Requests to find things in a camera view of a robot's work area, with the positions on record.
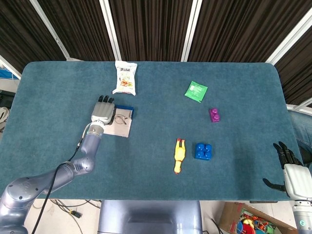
blue toy block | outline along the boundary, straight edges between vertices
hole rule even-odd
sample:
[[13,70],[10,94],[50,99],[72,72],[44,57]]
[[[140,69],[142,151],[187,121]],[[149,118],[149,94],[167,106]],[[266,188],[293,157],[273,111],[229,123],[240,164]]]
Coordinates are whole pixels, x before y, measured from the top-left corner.
[[199,143],[196,145],[196,153],[195,153],[195,158],[196,159],[201,159],[201,160],[210,160],[212,157],[212,146],[203,143]]

eyeglasses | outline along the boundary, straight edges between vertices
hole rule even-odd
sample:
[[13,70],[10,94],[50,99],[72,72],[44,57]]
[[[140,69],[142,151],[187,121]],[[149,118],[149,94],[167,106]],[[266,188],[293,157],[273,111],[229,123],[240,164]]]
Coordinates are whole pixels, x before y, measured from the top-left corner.
[[127,117],[124,116],[124,115],[121,115],[121,114],[116,114],[115,117],[114,117],[114,120],[115,120],[115,122],[117,124],[125,124],[125,125],[127,125],[126,119],[127,119]]

green packet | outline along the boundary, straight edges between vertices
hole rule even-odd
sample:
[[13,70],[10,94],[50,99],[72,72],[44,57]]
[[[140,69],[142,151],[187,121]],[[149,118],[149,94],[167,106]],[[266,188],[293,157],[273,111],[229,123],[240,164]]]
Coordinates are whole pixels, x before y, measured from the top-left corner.
[[201,84],[197,84],[196,82],[192,81],[184,96],[187,96],[201,103],[201,101],[203,100],[205,96],[207,89],[208,87],[201,85]]

black curtain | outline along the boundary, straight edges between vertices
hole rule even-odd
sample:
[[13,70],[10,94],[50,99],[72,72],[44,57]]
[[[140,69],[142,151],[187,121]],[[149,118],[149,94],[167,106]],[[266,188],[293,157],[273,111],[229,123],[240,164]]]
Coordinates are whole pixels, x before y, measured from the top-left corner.
[[70,57],[115,60],[98,0],[38,0]]
[[203,0],[189,61],[265,62],[311,0]]
[[288,104],[298,105],[312,98],[312,28],[275,66]]
[[65,60],[29,0],[0,0],[0,55],[20,73],[32,61]]
[[192,0],[110,0],[123,60],[181,61]]

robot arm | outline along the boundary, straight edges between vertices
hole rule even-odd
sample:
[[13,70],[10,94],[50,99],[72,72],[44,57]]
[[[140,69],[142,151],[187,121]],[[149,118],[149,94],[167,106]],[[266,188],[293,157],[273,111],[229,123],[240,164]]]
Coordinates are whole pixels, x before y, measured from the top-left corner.
[[[92,123],[83,138],[81,151],[84,156],[58,166],[52,192],[70,183],[75,176],[90,173],[95,166],[95,156],[104,132],[105,125],[114,120],[113,98],[100,96],[91,116]],[[26,216],[35,199],[47,194],[56,170],[33,176],[19,178],[8,184],[0,200],[0,234],[27,234],[24,227]]]
[[264,183],[272,189],[286,192],[295,201],[292,207],[297,229],[300,234],[312,234],[312,177],[309,169],[302,166],[293,152],[283,142],[276,148],[284,172],[284,185]]

